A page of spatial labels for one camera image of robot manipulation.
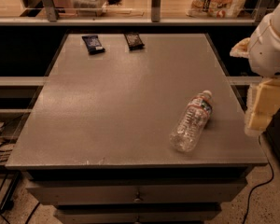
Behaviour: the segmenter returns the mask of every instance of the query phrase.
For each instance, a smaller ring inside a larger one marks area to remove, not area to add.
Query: gray tabletop
[[[129,51],[124,35],[99,35],[89,55],[69,35],[7,168],[178,167],[264,164],[256,138],[205,35],[144,35]],[[169,134],[188,101],[210,90],[214,112],[196,148],[182,154]]]

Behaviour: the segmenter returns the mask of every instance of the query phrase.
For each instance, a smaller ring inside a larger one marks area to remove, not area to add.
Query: drawer
[[[42,204],[221,203],[246,185],[236,181],[162,181],[106,183],[91,181],[29,182],[27,189]]]
[[[195,223],[214,218],[220,207],[215,203],[140,204],[67,207],[55,217],[64,224],[86,223]]]

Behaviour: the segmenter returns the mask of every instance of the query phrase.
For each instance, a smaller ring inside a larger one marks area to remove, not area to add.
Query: table
[[[89,55],[69,34],[8,162],[62,223],[198,221],[214,217],[267,160],[204,34],[99,34]],[[196,148],[169,134],[196,93],[214,112]]]

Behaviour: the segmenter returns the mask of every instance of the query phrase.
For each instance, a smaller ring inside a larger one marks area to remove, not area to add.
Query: bottle cap
[[[210,92],[210,91],[203,91],[203,93],[207,93],[208,95],[209,95],[209,97],[212,97],[212,92]]]

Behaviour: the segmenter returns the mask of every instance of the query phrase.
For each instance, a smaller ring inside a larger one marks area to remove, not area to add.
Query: black packet
[[[90,55],[105,52],[105,48],[103,48],[98,35],[84,35],[82,39]]]
[[[124,36],[128,42],[128,46],[130,50],[142,49],[143,46],[145,45],[142,42],[138,33],[126,33],[124,34]]]

